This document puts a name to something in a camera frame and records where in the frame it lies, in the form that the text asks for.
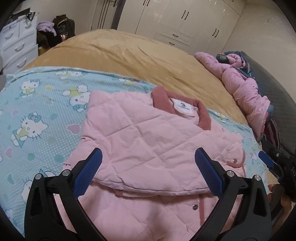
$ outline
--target teal fabric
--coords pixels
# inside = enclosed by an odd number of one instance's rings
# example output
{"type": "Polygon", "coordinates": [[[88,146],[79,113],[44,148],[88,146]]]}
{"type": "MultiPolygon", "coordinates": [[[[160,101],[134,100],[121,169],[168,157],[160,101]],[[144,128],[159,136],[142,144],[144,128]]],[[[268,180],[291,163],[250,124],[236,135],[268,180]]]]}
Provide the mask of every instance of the teal fabric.
{"type": "MultiPolygon", "coordinates": [[[[80,140],[89,92],[149,93],[154,87],[121,75],[66,67],[38,67],[8,76],[0,92],[0,205],[20,233],[34,176],[58,175],[80,140]]],[[[224,128],[242,135],[247,176],[264,178],[252,130],[209,112],[224,128]]]]}

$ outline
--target silver drawer handle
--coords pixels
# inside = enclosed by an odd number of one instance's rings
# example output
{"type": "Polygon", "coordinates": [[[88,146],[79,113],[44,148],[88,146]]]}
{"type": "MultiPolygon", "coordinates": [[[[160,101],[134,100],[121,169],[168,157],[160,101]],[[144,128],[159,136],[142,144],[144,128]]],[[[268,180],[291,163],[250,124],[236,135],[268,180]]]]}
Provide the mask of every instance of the silver drawer handle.
{"type": "Polygon", "coordinates": [[[21,46],[18,46],[15,48],[15,52],[20,52],[25,46],[25,43],[23,43],[21,46]]]}
{"type": "Polygon", "coordinates": [[[5,39],[6,39],[6,40],[10,39],[10,38],[12,37],[12,35],[13,35],[13,33],[11,33],[10,35],[7,35],[7,36],[5,37],[5,39]]]}
{"type": "Polygon", "coordinates": [[[18,67],[19,69],[21,69],[22,67],[24,67],[25,64],[26,64],[26,61],[27,61],[27,59],[25,59],[23,62],[21,62],[20,64],[18,64],[17,67],[18,67]]]}

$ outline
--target gray upholstered headboard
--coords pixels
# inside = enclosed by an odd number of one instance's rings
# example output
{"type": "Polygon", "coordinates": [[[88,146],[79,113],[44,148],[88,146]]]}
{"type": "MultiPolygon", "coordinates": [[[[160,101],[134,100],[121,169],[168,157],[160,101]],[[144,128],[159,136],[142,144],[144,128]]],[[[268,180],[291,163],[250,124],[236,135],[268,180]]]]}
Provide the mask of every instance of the gray upholstered headboard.
{"type": "Polygon", "coordinates": [[[282,147],[294,154],[296,147],[296,103],[284,87],[260,64],[245,54],[259,91],[274,106],[273,119],[277,123],[282,147]]]}

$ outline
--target pink heart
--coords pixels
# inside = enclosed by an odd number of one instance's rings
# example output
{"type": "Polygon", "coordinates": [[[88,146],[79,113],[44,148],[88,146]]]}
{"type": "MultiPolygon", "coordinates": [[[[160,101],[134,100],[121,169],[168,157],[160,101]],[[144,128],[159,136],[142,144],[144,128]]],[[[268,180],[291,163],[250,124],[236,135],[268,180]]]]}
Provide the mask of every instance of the pink heart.
{"type": "Polygon", "coordinates": [[[79,124],[68,125],[67,130],[69,130],[73,135],[77,135],[80,133],[80,125],[79,124]]]}
{"type": "Polygon", "coordinates": [[[19,110],[13,110],[13,111],[11,112],[11,115],[12,115],[12,116],[15,116],[17,113],[19,113],[19,110]]]}
{"type": "Polygon", "coordinates": [[[6,151],[5,151],[5,155],[11,159],[12,158],[12,149],[11,148],[8,148],[6,151]]]}

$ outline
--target white tag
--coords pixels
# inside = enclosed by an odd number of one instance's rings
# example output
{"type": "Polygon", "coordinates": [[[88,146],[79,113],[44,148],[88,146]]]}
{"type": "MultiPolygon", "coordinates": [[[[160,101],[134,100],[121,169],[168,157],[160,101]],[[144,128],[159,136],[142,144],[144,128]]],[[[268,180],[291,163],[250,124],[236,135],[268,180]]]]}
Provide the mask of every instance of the white tag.
{"type": "Polygon", "coordinates": [[[184,101],[174,99],[174,98],[171,98],[171,100],[174,103],[175,110],[177,110],[178,112],[185,114],[185,115],[195,116],[193,114],[192,105],[190,105],[184,101]]]}

